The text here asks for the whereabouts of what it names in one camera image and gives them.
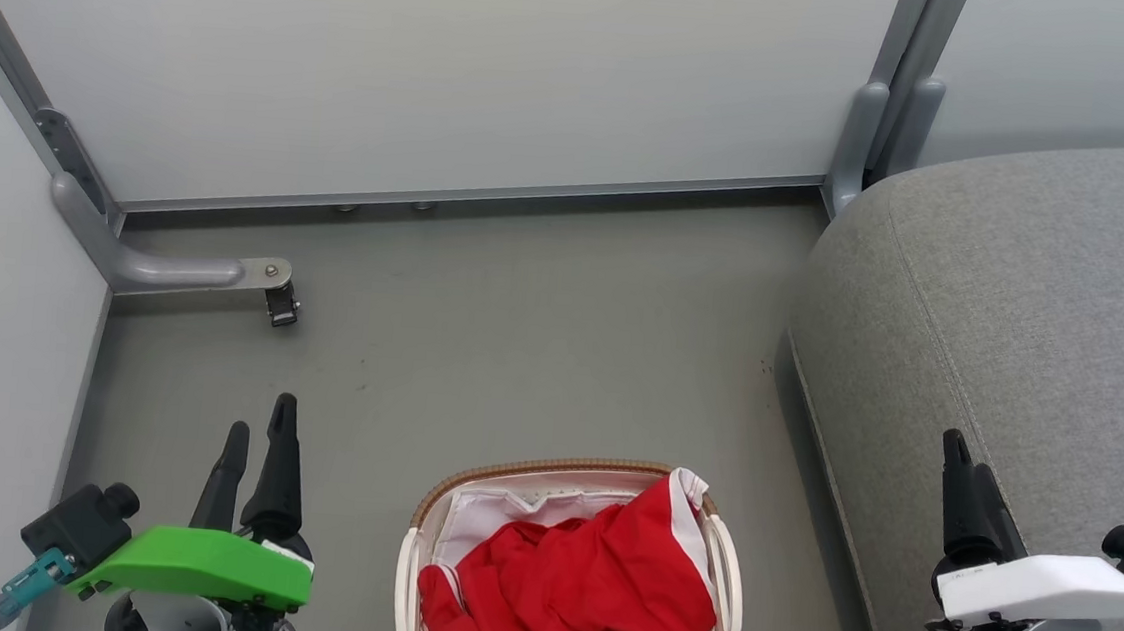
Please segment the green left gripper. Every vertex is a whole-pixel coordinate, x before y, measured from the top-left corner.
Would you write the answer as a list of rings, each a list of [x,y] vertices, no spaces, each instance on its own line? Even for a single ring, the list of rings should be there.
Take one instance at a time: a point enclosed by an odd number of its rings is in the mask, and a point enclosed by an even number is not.
[[[297,402],[291,393],[282,393],[271,412],[265,463],[241,513],[252,541],[230,533],[250,450],[250,426],[239,420],[229,427],[188,528],[145,530],[64,591],[82,600],[119,589],[181,593],[232,604],[257,603],[282,613],[307,605],[314,566],[306,560],[312,553],[300,534],[303,492]]]

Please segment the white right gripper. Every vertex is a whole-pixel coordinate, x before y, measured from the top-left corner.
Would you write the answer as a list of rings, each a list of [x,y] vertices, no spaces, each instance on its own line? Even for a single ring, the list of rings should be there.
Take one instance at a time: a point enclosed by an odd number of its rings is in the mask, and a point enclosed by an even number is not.
[[[950,622],[971,630],[1035,620],[1124,619],[1123,573],[1098,557],[1028,557],[995,474],[986,463],[975,465],[964,433],[948,429],[942,447],[944,553],[933,574]],[[978,567],[961,570],[964,566]]]

